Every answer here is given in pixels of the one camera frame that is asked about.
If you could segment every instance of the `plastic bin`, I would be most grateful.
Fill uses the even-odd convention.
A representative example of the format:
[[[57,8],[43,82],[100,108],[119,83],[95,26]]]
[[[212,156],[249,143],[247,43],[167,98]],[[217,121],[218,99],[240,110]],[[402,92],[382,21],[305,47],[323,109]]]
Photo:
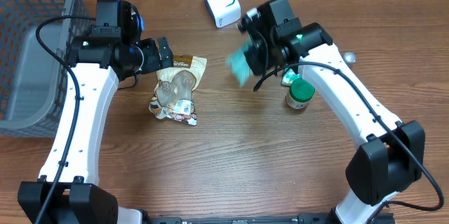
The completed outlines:
[[[62,66],[39,45],[39,23],[59,15],[88,15],[82,0],[0,0],[0,135],[53,137],[67,88]],[[73,37],[91,25],[66,19],[41,37],[64,57]]]

